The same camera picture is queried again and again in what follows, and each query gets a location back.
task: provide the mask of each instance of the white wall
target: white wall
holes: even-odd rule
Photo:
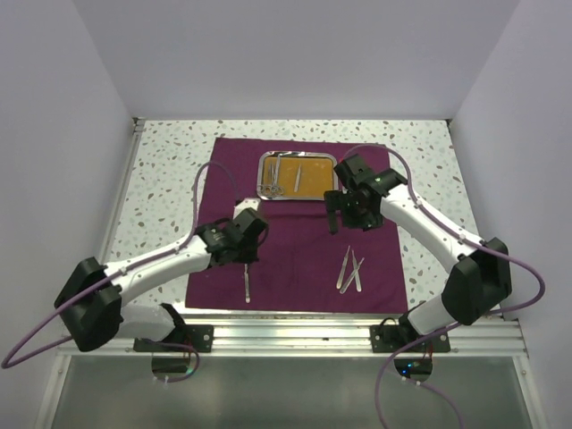
[[[74,0],[151,118],[452,118],[517,0]]]
[[[132,129],[70,0],[0,2],[0,58],[3,358],[101,243]],[[33,425],[53,360],[0,370],[0,427]]]
[[[521,311],[526,345],[554,428],[572,421],[572,2],[522,0],[452,123],[480,231],[545,276]],[[513,270],[510,303],[537,286]]]

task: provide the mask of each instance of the glass panel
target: glass panel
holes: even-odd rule
[[[149,357],[74,357],[54,428],[379,428],[376,358],[201,357],[188,381],[153,384]],[[435,360],[429,381],[458,405],[467,429],[530,428],[512,359]],[[382,382],[392,428],[458,429],[450,406],[403,383]]]

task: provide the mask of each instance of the metal tray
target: metal tray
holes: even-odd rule
[[[276,187],[273,188],[272,171],[280,157]],[[258,162],[257,195],[265,200],[323,201],[324,192],[338,189],[338,178],[333,171],[336,158],[326,153],[273,150],[260,156]],[[299,189],[295,182],[300,168]]]

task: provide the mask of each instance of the purple cloth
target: purple cloth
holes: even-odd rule
[[[269,150],[325,152],[341,159],[352,145],[280,140],[217,139],[211,159],[234,175],[243,197],[256,195],[258,160]],[[389,157],[374,147],[359,153],[375,170],[389,168]],[[218,168],[209,168],[198,224],[232,216],[233,192]],[[328,231],[322,201],[263,201],[270,224],[268,238],[258,250],[259,262],[250,266],[250,303],[245,302],[244,265],[218,266],[189,276],[186,306],[240,310],[309,311],[335,313],[403,313],[407,297],[400,242],[395,223],[362,232],[341,228]],[[344,295],[336,290],[348,245],[356,252],[363,291],[353,282]],[[349,253],[346,277],[352,270]]]

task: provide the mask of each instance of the robotic arm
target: robotic arm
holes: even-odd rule
[[[397,343],[411,342],[456,321],[472,324],[511,293],[508,261],[475,250],[453,237],[419,208],[423,205],[439,222],[458,231],[461,239],[508,254],[502,241],[485,242],[420,197],[414,203],[403,176],[392,169],[375,173],[359,155],[343,160],[334,171],[347,192],[333,190],[324,195],[332,234],[338,230],[337,212],[341,212],[343,226],[364,231],[381,227],[384,218],[390,219],[428,248],[450,275],[440,296],[400,317]]]
[[[78,348],[91,351],[112,338],[161,341],[177,337],[182,319],[172,306],[139,306],[132,300],[187,273],[257,261],[258,237],[268,228],[257,211],[259,203],[258,199],[247,198],[235,207],[232,220],[201,225],[190,240],[183,237],[140,257],[107,265],[99,264],[94,257],[81,261],[55,300],[56,308],[108,275],[122,275],[61,313]]]

